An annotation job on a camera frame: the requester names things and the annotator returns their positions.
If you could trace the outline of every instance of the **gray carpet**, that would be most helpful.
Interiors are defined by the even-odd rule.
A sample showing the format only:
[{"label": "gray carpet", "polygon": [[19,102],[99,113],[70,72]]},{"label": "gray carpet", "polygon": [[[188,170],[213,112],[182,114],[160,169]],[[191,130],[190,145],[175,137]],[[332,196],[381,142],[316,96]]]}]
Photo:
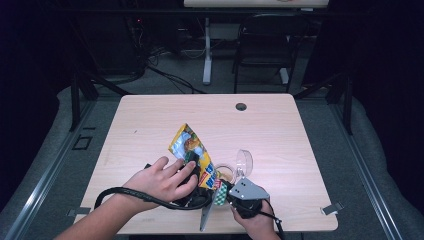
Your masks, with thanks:
[{"label": "gray carpet", "polygon": [[[307,64],[308,46],[301,55],[298,69],[296,69],[293,89],[291,93],[300,91],[300,80]],[[158,58],[157,68],[182,77],[193,84],[195,88],[207,93],[231,93],[233,75],[231,74],[232,60],[226,52],[216,51],[214,54],[212,83],[204,86],[201,83],[203,75],[203,58],[188,58],[184,55],[162,55]],[[278,76],[269,75],[270,71],[257,71],[256,76],[267,75],[268,82],[278,82]],[[252,80],[251,74],[245,74],[242,81]],[[120,84],[120,87],[135,94],[182,94],[170,81],[158,74],[147,70],[145,75],[133,82]],[[249,89],[240,88],[241,92],[280,91],[272,86],[255,86]],[[69,227],[73,217],[66,216],[70,209],[79,206],[86,186],[90,179],[97,157],[100,153],[110,123],[118,106],[119,96],[103,86],[97,86],[100,93],[99,100],[92,106],[93,110],[85,118],[78,134],[91,138],[86,150],[68,149],[63,155],[63,165],[54,184],[48,191],[46,198],[37,210],[33,219],[28,221],[24,229],[24,239],[51,239]],[[184,93],[189,89],[182,88]],[[56,121],[28,171],[24,181],[15,195],[0,214],[1,235],[4,239],[15,219],[20,214],[31,192],[49,164],[57,158],[62,144],[69,138],[68,129],[71,126],[70,91],[65,89],[59,94],[61,108]],[[354,155],[343,135],[343,129],[338,125],[338,117],[318,92],[311,98],[297,101],[297,105],[315,153],[324,182],[332,202],[340,201],[345,209],[337,215],[339,227],[333,232],[305,233],[304,239],[387,239],[387,235],[378,219],[373,204],[363,186],[355,165]],[[424,219],[413,207],[406,202],[396,184],[390,178],[385,168],[385,158],[378,138],[366,118],[366,114],[359,102],[354,101],[352,129],[367,165],[375,178],[396,225],[404,239],[424,239]],[[244,236],[188,236],[187,239],[237,239]],[[117,236],[116,239],[128,239],[128,236]],[[153,239],[141,236],[137,239]],[[154,239],[173,239],[171,236]],[[301,239],[300,233],[286,233],[286,239]]]}]

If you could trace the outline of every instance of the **desk leg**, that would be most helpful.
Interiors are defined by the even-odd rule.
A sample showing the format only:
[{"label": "desk leg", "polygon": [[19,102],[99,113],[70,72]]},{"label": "desk leg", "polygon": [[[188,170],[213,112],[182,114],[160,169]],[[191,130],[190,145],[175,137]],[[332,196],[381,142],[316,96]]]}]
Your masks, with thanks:
[{"label": "desk leg", "polygon": [[212,72],[212,57],[211,57],[211,37],[209,34],[209,18],[205,20],[205,67],[203,69],[203,84],[211,84],[211,72]]}]

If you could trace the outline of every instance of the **right hand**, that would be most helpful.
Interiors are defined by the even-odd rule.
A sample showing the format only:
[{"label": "right hand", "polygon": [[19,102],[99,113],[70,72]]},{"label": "right hand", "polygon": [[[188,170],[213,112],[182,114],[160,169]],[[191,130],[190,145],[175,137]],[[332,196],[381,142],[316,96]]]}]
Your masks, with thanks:
[{"label": "right hand", "polygon": [[[231,211],[234,215],[234,220],[242,225],[247,234],[253,240],[267,239],[267,240],[277,240],[280,239],[276,232],[274,231],[274,220],[270,217],[258,214],[253,218],[243,219],[237,210],[231,207]],[[262,212],[274,215],[272,212],[271,206],[265,201],[262,200]]]}]

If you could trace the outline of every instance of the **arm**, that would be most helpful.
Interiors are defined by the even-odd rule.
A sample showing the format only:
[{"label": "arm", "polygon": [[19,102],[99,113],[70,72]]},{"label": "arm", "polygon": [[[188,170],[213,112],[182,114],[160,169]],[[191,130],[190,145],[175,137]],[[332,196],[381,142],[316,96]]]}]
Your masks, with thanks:
[{"label": "arm", "polygon": [[[243,219],[233,207],[231,207],[231,211],[234,220],[246,229],[247,234],[253,240],[280,240],[280,237],[274,231],[274,220],[272,218],[258,214],[253,218]],[[262,200],[261,211],[273,215],[271,206],[264,200]]]},{"label": "arm", "polygon": [[[159,158],[150,168],[141,170],[131,177],[123,187],[147,193],[167,202],[187,196],[197,185],[196,176],[193,175],[187,184],[178,185],[190,175],[195,163],[190,162],[177,172],[183,161],[177,160],[164,169],[168,162],[167,157]],[[56,239],[112,239],[134,215],[157,206],[155,203],[144,202],[128,195],[115,194]]]}]

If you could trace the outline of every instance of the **left hand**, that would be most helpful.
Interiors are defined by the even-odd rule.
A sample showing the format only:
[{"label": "left hand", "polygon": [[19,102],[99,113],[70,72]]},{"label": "left hand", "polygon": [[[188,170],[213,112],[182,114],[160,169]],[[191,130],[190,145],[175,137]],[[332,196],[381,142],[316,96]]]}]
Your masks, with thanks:
[{"label": "left hand", "polygon": [[[181,186],[178,186],[187,176],[191,174],[195,168],[195,162],[189,162],[186,166],[178,171],[183,166],[183,160],[178,159],[170,166],[167,157],[159,158],[152,166],[137,172],[128,180],[123,187],[134,189],[140,192],[147,193],[162,201],[172,202],[183,198],[190,194],[197,186],[196,175],[191,176],[190,180]],[[152,202],[143,202],[140,199],[127,196],[133,205],[136,213],[146,211],[158,207]]]}]

